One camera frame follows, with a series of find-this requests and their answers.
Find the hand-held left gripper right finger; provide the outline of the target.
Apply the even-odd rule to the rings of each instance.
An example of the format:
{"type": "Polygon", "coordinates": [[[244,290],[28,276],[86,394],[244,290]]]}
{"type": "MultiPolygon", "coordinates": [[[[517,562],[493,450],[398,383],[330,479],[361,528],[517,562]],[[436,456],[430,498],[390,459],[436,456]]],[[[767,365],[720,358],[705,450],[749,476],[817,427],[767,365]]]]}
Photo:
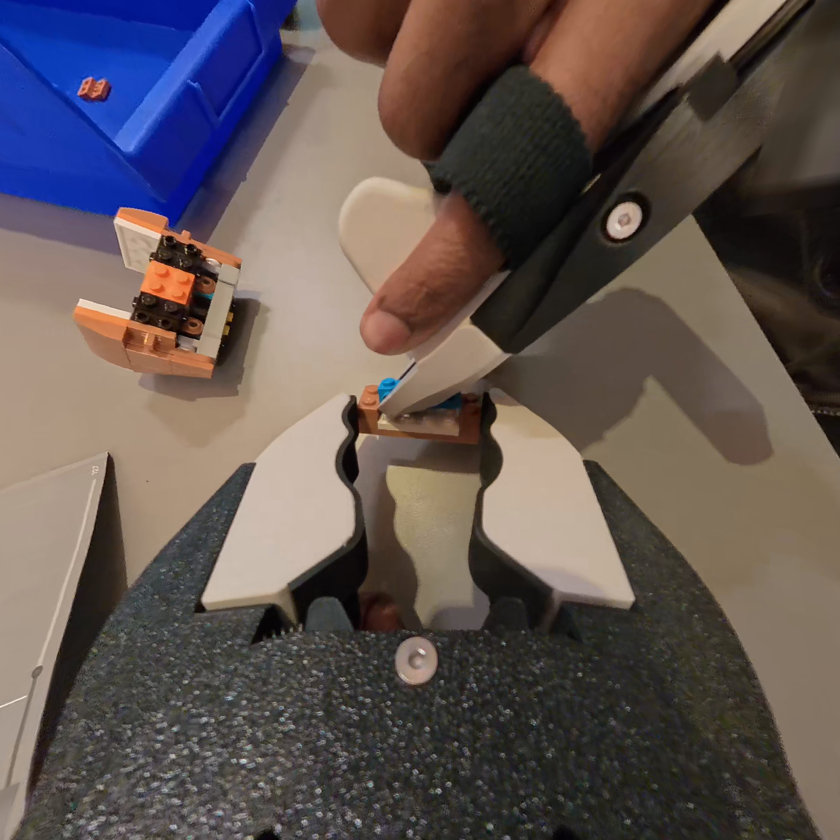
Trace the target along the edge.
{"type": "Polygon", "coordinates": [[[491,603],[634,604],[580,453],[502,391],[482,403],[479,479],[469,572],[491,603]]]}

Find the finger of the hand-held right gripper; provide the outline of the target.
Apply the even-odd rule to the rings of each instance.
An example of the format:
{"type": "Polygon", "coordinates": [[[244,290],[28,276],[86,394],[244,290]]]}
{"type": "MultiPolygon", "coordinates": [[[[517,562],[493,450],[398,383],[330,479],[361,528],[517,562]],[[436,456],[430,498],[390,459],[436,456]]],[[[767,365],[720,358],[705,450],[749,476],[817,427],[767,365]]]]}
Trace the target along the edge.
{"type": "Polygon", "coordinates": [[[381,401],[383,414],[393,417],[440,404],[509,358],[510,354],[471,320],[479,306],[507,278],[506,271],[490,278],[443,328],[408,352],[412,363],[390,395],[381,401]]]}

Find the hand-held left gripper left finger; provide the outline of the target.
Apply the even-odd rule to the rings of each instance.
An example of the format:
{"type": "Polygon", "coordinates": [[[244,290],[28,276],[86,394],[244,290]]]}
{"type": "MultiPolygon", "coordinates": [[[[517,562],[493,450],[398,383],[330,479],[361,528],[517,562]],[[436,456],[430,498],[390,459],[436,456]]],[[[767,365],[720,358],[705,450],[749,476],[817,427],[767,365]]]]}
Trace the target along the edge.
{"type": "Polygon", "coordinates": [[[208,611],[274,604],[305,613],[329,596],[360,610],[366,537],[356,399],[339,394],[257,458],[202,595],[208,611]]]}

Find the white studded plate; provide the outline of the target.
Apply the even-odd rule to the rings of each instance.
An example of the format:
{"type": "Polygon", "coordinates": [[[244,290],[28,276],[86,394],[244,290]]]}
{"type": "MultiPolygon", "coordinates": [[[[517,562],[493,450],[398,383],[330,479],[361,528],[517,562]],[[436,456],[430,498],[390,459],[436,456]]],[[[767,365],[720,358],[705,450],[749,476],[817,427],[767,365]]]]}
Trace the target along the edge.
{"type": "Polygon", "coordinates": [[[381,432],[457,437],[460,432],[460,410],[436,407],[393,416],[380,413],[377,428],[381,432]]]}

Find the long blue brick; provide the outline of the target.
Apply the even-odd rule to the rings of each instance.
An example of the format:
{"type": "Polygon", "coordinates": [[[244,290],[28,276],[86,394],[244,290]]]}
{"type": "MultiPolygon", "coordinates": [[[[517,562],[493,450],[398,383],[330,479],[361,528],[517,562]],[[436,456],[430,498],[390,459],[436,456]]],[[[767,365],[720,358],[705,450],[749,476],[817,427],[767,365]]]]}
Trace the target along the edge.
{"type": "Polygon", "coordinates": [[[407,374],[397,380],[383,379],[376,386],[379,411],[388,416],[420,413],[432,410],[459,410],[464,397],[453,387],[436,387],[424,378],[417,380],[407,374]]]}

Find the long orange studded plate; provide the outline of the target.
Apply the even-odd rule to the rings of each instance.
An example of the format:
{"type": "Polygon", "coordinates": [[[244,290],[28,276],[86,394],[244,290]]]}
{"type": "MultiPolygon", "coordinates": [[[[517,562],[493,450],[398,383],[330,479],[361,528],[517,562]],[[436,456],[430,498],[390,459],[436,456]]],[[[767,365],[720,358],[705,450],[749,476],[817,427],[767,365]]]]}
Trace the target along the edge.
{"type": "Polygon", "coordinates": [[[481,403],[480,395],[464,393],[457,400],[421,412],[387,416],[380,409],[379,386],[370,384],[357,401],[358,426],[361,434],[476,445],[481,403]]]}

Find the brown toy brick model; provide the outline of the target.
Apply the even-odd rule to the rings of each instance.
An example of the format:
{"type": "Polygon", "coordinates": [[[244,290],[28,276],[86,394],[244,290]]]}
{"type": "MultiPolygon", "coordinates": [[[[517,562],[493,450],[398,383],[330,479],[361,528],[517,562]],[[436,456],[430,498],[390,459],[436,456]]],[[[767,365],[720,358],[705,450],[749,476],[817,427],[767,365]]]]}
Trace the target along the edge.
{"type": "Polygon", "coordinates": [[[141,273],[129,311],[80,299],[73,311],[100,359],[146,375],[210,380],[235,314],[241,258],[121,207],[113,219],[124,265],[141,273]]]}

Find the grey instruction booklet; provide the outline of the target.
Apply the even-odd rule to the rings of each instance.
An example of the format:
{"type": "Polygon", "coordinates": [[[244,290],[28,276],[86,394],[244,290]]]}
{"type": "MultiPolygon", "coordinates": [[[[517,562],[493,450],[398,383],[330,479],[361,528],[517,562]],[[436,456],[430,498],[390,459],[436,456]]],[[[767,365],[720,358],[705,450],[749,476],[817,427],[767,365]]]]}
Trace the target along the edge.
{"type": "Polygon", "coordinates": [[[2,491],[2,787],[27,793],[82,662],[127,587],[112,458],[2,491]]]}

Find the blue plastic bin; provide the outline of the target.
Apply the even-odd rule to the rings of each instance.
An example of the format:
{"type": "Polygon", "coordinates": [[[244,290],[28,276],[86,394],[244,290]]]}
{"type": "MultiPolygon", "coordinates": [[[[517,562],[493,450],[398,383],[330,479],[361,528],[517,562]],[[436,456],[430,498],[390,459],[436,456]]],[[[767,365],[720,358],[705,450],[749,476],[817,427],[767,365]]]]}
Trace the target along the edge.
{"type": "Polygon", "coordinates": [[[282,57],[293,1],[1,3],[2,193],[175,221],[282,57]],[[105,102],[79,99],[107,78],[105,102]]]}

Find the grey desk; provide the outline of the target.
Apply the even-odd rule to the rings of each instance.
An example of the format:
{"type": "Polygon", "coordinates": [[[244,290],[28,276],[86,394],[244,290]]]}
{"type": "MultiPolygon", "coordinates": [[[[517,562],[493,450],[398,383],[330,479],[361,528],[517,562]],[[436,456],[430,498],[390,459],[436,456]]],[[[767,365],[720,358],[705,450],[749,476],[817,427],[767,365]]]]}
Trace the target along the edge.
{"type": "MultiPolygon", "coordinates": [[[[211,381],[90,352],[79,298],[126,308],[110,217],[2,195],[2,488],[109,452],[75,664],[176,531],[287,426],[402,360],[358,334],[337,241],[364,178],[422,185],[376,114],[380,71],[311,2],[178,224],[244,261],[243,333],[211,381]]],[[[838,458],[698,225],[686,220],[493,382],[598,462],[708,585],[770,701],[801,793],[838,838],[838,458]]]]}

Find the person's right hand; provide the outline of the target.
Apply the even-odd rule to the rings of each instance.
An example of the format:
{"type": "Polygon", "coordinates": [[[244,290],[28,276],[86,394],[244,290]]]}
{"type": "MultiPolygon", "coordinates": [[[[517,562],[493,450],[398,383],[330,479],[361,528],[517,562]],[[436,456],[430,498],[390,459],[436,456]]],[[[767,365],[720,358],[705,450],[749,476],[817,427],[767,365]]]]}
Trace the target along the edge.
{"type": "MultiPolygon", "coordinates": [[[[467,109],[514,60],[561,95],[591,152],[713,2],[318,2],[332,42],[378,67],[384,132],[419,161],[439,157],[467,109]]],[[[429,339],[502,267],[487,225],[445,198],[360,321],[364,344],[401,354],[429,339]]]]}

